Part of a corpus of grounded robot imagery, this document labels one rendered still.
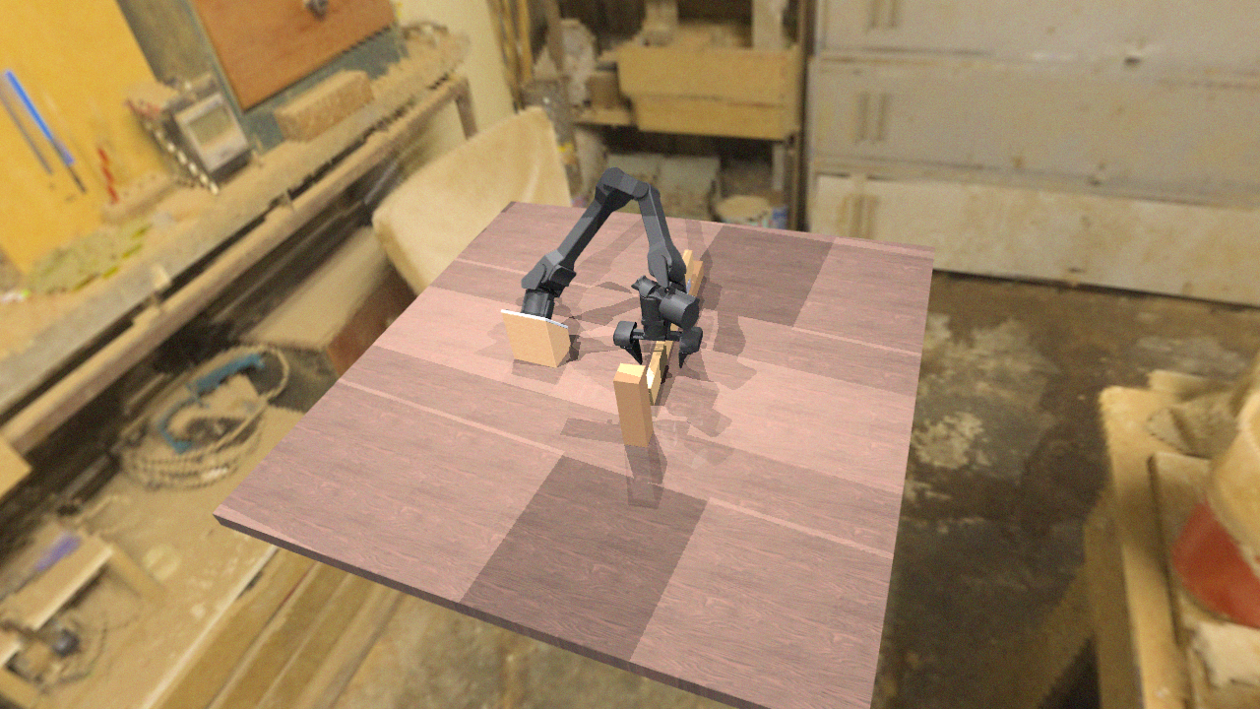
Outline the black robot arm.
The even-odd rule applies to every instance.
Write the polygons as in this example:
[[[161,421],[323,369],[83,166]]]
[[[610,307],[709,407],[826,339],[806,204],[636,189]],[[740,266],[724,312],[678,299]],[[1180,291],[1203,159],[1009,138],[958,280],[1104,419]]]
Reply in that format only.
[[[650,246],[646,254],[648,268],[651,277],[656,278],[648,280],[643,275],[643,278],[631,286],[639,292],[643,314],[645,317],[665,319],[670,326],[673,322],[680,329],[696,326],[699,319],[699,298],[687,293],[687,264],[680,259],[680,252],[673,246],[670,233],[667,230],[660,196],[656,186],[651,186],[648,181],[636,180],[621,169],[607,167],[596,184],[593,203],[575,223],[561,246],[541,257],[536,267],[520,280],[520,288],[525,288],[525,292],[518,314],[551,320],[554,297],[559,297],[563,288],[570,287],[571,280],[576,277],[573,264],[580,259],[583,248],[612,212],[627,205],[630,199],[636,199],[643,210]]]

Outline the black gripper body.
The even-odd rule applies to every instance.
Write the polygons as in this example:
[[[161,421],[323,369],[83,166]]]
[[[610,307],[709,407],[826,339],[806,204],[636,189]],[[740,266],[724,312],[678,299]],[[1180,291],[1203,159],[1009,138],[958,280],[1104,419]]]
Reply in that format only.
[[[684,353],[698,353],[703,337],[703,329],[690,327],[683,331],[670,331],[670,322],[662,317],[645,317],[643,314],[643,327],[636,329],[636,322],[620,320],[615,329],[614,343],[616,346],[627,348],[634,340],[648,341],[677,341]]]

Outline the long wooden rail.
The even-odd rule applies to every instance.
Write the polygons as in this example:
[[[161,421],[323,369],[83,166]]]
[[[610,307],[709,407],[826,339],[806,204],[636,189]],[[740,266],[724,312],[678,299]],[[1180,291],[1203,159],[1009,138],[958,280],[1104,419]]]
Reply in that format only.
[[[693,252],[684,251],[683,259],[687,264],[685,282],[692,278],[694,271]],[[659,385],[662,385],[662,377],[664,375],[664,369],[667,366],[667,355],[669,355],[673,341],[656,341],[656,349],[650,359],[650,366],[646,372],[646,382],[649,389],[650,407],[656,406],[656,395],[659,392]]]

